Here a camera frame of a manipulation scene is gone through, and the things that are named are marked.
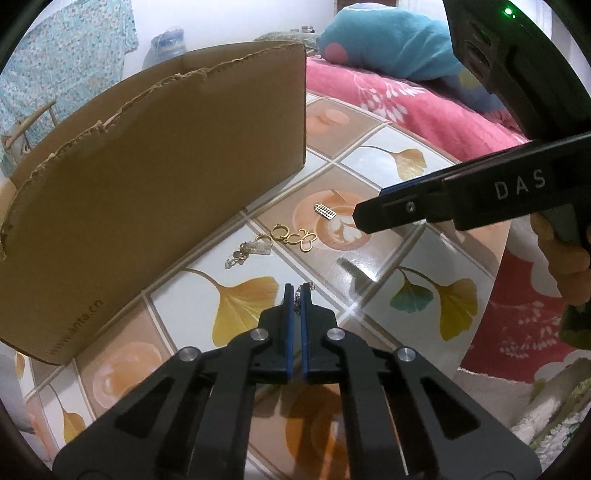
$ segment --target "pink blanket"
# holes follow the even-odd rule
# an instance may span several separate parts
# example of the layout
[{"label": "pink blanket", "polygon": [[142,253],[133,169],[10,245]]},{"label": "pink blanket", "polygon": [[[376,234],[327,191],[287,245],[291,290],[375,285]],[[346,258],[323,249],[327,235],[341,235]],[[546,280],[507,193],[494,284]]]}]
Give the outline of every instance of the pink blanket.
[{"label": "pink blanket", "polygon": [[[515,133],[517,126],[508,113],[487,119],[406,80],[308,58],[307,87],[387,118],[460,161],[527,142]],[[491,299],[462,367],[533,382],[578,355],[558,339],[563,302],[545,265],[527,221],[515,220]]]}]

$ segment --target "patterned tablecloth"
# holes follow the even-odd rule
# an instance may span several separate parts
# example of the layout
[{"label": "patterned tablecloth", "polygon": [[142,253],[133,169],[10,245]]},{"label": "patterned tablecloth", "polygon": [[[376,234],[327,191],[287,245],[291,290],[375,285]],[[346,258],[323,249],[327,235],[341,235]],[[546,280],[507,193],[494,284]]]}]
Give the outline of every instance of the patterned tablecloth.
[{"label": "patterned tablecloth", "polygon": [[[46,460],[178,349],[211,350],[253,328],[262,310],[280,303],[285,283],[312,281],[313,301],[333,309],[344,328],[379,348],[412,346],[454,375],[488,303],[508,223],[462,233],[425,222],[360,232],[351,217],[358,202],[454,159],[367,111],[311,94],[307,102],[298,174],[197,245],[68,365],[17,354]],[[323,219],[316,202],[337,216]],[[224,268],[240,243],[277,223],[314,230],[313,249],[274,244],[270,256]],[[348,478],[337,386],[295,382],[281,392],[257,397],[247,478]]]}]

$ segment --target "hand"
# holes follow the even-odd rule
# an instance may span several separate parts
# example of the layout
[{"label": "hand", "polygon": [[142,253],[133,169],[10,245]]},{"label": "hand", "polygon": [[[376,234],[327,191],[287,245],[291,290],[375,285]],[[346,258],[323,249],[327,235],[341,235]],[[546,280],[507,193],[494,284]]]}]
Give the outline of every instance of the hand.
[{"label": "hand", "polygon": [[[530,222],[564,301],[574,306],[587,303],[591,298],[589,253],[582,247],[556,239],[549,221],[539,213],[533,213]],[[591,227],[587,229],[587,240],[591,242]]]}]

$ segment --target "wooden armrest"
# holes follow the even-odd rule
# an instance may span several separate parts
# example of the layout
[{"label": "wooden armrest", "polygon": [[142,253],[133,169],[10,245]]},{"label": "wooden armrest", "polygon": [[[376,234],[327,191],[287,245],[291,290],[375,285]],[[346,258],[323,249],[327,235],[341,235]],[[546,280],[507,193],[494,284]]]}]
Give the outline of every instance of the wooden armrest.
[{"label": "wooden armrest", "polygon": [[18,126],[17,131],[14,132],[8,139],[8,141],[4,144],[4,148],[6,148],[7,150],[10,149],[10,147],[17,140],[17,138],[19,138],[24,132],[26,132],[41,115],[47,112],[55,104],[56,101],[52,100],[51,102],[46,103],[41,108],[38,108],[34,113],[25,118],[23,122]]}]

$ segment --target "cardboard box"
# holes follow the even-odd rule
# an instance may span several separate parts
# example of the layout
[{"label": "cardboard box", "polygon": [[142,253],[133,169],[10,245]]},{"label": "cardboard box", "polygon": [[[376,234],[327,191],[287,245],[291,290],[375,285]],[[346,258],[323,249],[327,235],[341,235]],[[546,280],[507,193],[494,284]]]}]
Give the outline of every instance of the cardboard box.
[{"label": "cardboard box", "polygon": [[141,290],[302,168],[306,54],[189,52],[63,121],[19,165],[0,231],[0,339],[68,362]]}]

